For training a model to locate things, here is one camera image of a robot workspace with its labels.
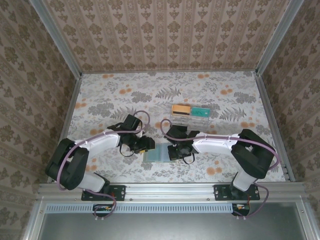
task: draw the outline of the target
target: floral wallpaper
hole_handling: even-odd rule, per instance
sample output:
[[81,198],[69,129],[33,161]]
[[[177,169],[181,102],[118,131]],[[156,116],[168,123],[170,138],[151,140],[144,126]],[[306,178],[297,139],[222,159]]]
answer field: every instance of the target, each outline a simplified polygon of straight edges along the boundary
[[[160,121],[170,118],[173,104],[210,108],[208,133],[229,135],[249,128],[274,144],[250,71],[84,74],[68,138],[88,138],[128,114],[145,110],[151,116],[146,135],[156,143],[167,143]],[[138,117],[147,121],[142,113]],[[86,171],[113,183],[203,183],[230,182],[239,168],[233,156],[224,154],[197,154],[195,162],[186,165],[182,160],[145,162],[143,155],[137,154],[123,157],[118,148],[112,148],[89,159]],[[282,168],[268,172],[264,181],[285,181]]]
[[320,1],[304,1],[262,77],[295,177],[320,220]]
[[74,84],[31,4],[0,0],[0,239],[23,236]]
[[255,69],[289,0],[44,0],[85,73]]

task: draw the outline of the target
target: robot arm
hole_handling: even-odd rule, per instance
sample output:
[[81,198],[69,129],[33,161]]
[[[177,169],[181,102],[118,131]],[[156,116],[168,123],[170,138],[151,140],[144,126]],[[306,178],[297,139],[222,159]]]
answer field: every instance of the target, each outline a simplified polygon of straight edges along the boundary
[[[199,131],[191,131],[187,134],[187,127],[173,125],[166,135],[176,139],[203,137],[202,139],[186,141],[175,141],[166,137],[173,144],[168,146],[170,160],[183,159],[194,154],[206,152],[232,155],[241,166],[241,170],[235,175],[230,185],[231,193],[235,199],[237,196],[245,193],[257,179],[264,179],[266,177],[274,158],[273,153],[261,146],[239,140],[230,140],[230,137],[232,139],[251,140],[273,149],[267,142],[249,129],[244,129],[240,134],[222,136]],[[213,139],[208,138],[209,136],[226,137],[226,139]]]
[[[62,169],[60,184],[68,190],[81,188],[93,192],[107,192],[110,182],[97,173],[86,172],[88,159],[110,148],[121,147],[123,144],[129,146],[133,154],[147,152],[155,148],[155,141],[147,136],[139,137],[135,133],[117,133],[118,131],[135,131],[142,125],[140,119],[133,115],[128,115],[124,122],[109,126],[106,132],[94,140],[79,145],[70,155]],[[83,142],[82,139],[72,141],[68,138],[63,139],[57,146],[51,160],[49,161],[45,173],[54,180],[57,180],[58,171],[63,159],[76,144]]]

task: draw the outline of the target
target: floral tablecloth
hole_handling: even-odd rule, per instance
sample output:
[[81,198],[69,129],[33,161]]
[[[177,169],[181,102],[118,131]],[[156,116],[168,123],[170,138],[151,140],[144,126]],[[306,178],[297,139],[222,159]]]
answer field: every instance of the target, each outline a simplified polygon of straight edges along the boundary
[[[127,114],[145,110],[151,116],[146,134],[167,142],[160,121],[170,117],[172,104],[211,109],[208,133],[229,135],[249,128],[274,145],[253,72],[159,72],[84,74],[68,138],[88,138],[121,122]],[[147,118],[138,115],[142,121]],[[113,183],[230,182],[240,169],[229,155],[201,153],[191,165],[183,161],[143,162],[142,155],[123,157],[118,148],[89,159],[86,171]],[[280,166],[266,182],[285,181]]]

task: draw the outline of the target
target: metal frame edge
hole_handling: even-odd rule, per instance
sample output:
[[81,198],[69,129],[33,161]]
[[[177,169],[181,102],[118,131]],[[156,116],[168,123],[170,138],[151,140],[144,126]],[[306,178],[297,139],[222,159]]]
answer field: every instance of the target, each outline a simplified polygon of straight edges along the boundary
[[157,70],[130,70],[130,71],[83,71],[82,74],[140,74],[140,73],[210,73],[210,72],[252,72],[254,68],[244,69],[157,69]]
[[[208,203],[208,204],[220,204],[227,203],[223,201],[214,201],[214,199],[207,198],[208,196],[213,196],[213,186],[217,184],[225,184],[221,182],[207,182],[207,183],[111,183],[112,185],[126,185],[128,190],[127,197],[130,195],[134,196],[146,196],[145,199],[127,199],[122,203],[135,204],[135,203],[154,203],[152,198],[159,198],[158,203]],[[270,191],[269,201],[268,202],[278,202],[278,203],[287,203],[295,202],[297,204],[297,209],[300,210],[303,200],[306,199],[306,193],[304,191],[304,186],[302,182],[263,182],[265,187]],[[40,184],[38,190],[38,196],[31,213],[30,222],[28,224],[25,237],[23,240],[38,240],[41,228],[45,218],[45,209],[49,203],[72,203],[72,204],[83,204],[81,201],[81,189],[74,189],[71,191],[60,191],[57,186],[53,183],[43,183]],[[192,196],[190,199],[184,197],[185,193]],[[163,197],[167,195],[176,195],[179,199],[167,199],[163,201]],[[257,202],[262,202],[266,196],[266,191],[264,189],[260,190],[261,200]],[[107,201],[103,202],[94,202],[95,204],[108,203]],[[308,226],[310,221],[306,218],[301,219],[304,230],[312,230],[311,226]]]
[[261,101],[262,101],[262,104],[264,107],[265,115],[266,115],[266,118],[269,122],[270,130],[271,130],[271,134],[272,134],[272,137],[274,140],[276,150],[280,156],[280,159],[283,161],[283,163],[286,166],[290,180],[292,182],[294,182],[294,181],[296,181],[295,176],[294,176],[294,172],[292,171],[291,164],[290,164],[289,158],[287,156],[284,142],[282,141],[282,138],[280,135],[277,121],[276,121],[274,112],[272,110],[271,103],[269,101],[269,97],[268,97],[267,90],[266,90],[265,84],[263,82],[262,76],[255,75],[254,77],[255,77],[257,88],[260,93],[260,97],[261,97]]
[[42,0],[30,0],[32,6],[34,7],[36,13],[39,15],[41,21],[43,22],[46,30],[52,37],[55,45],[59,49],[59,52],[63,56],[65,62],[69,66],[71,72],[73,73],[75,79],[80,79],[81,68],[78,65],[73,52],[68,47],[68,44],[64,40],[63,35],[58,30],[55,21],[51,17],[50,12],[47,10],[44,1]]
[[319,227],[309,202],[296,202],[296,208],[307,240],[320,240]]
[[260,58],[258,65],[256,66],[259,74],[262,75],[262,73],[265,71],[268,63],[275,54],[279,44],[284,38],[289,26],[297,15],[303,2],[304,0],[291,0],[289,2],[278,26],[276,27],[267,47],[262,54],[262,57]]

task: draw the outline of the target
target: mounting plate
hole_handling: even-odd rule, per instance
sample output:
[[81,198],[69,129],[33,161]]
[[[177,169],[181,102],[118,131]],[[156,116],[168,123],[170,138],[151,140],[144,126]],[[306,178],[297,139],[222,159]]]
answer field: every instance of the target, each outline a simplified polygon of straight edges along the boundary
[[[126,186],[110,185],[109,192],[107,194],[113,196],[117,201],[124,201],[126,196]],[[82,201],[112,201],[106,196],[94,195],[85,190],[82,191],[81,200]]]
[[252,184],[249,189],[246,191],[247,194],[243,194],[239,199],[234,199],[231,190],[230,184],[219,184],[214,185],[214,197],[216,201],[247,201],[248,195],[250,197],[250,201],[260,200],[259,189],[256,185]]

